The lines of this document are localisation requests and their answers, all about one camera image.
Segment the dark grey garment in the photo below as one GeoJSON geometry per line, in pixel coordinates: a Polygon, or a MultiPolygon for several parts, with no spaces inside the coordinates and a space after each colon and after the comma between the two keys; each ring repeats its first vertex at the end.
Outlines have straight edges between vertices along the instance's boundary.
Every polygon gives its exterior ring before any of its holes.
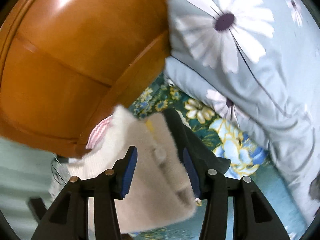
{"type": "Polygon", "coordinates": [[[313,200],[320,200],[320,177],[319,175],[311,182],[309,195],[313,200]]]}

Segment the grey-blue floral duvet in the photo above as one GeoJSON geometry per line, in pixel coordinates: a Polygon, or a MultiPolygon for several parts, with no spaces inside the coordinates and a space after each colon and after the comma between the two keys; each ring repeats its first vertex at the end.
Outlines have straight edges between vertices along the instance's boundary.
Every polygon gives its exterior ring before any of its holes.
{"type": "Polygon", "coordinates": [[[319,175],[319,26],[302,0],[167,0],[168,75],[267,149],[305,221],[319,175]]]}

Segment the beige knitted sweater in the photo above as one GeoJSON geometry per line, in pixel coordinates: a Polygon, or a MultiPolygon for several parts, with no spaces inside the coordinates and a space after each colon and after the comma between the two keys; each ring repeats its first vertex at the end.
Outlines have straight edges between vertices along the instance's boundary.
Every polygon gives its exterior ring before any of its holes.
{"type": "Polygon", "coordinates": [[[138,158],[129,193],[115,202],[121,233],[160,228],[192,217],[195,196],[161,113],[139,120],[117,106],[93,150],[69,164],[58,164],[57,171],[81,180],[95,178],[124,158],[130,146],[137,148],[138,158]]]}

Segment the teal floral bed sheet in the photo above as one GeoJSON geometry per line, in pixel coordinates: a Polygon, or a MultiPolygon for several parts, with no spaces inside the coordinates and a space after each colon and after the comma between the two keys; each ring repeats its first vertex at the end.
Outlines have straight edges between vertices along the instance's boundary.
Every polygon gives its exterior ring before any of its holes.
{"type": "Polygon", "coordinates": [[[231,160],[229,178],[250,176],[268,199],[290,239],[299,239],[306,230],[305,221],[272,164],[268,152],[248,135],[220,118],[211,108],[189,97],[163,75],[157,77],[129,107],[139,119],[173,107],[183,122],[212,153],[231,160]]]}

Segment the pink folded cloth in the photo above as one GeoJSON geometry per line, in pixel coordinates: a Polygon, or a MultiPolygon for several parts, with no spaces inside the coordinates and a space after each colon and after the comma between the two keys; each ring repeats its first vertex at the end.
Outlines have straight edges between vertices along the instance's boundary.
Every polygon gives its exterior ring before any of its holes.
{"type": "Polygon", "coordinates": [[[110,123],[112,121],[112,115],[106,117],[105,119],[101,120],[91,131],[87,144],[86,149],[90,150],[95,148],[95,146],[101,141],[103,138],[106,130],[110,127],[110,123]]]}

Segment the orange wooden headboard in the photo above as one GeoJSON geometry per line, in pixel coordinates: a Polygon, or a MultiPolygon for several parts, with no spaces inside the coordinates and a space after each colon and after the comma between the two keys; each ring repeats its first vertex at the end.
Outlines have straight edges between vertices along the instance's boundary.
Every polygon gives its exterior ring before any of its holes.
{"type": "Polygon", "coordinates": [[[1,0],[1,136],[80,157],[170,53],[167,0],[1,0]]]}

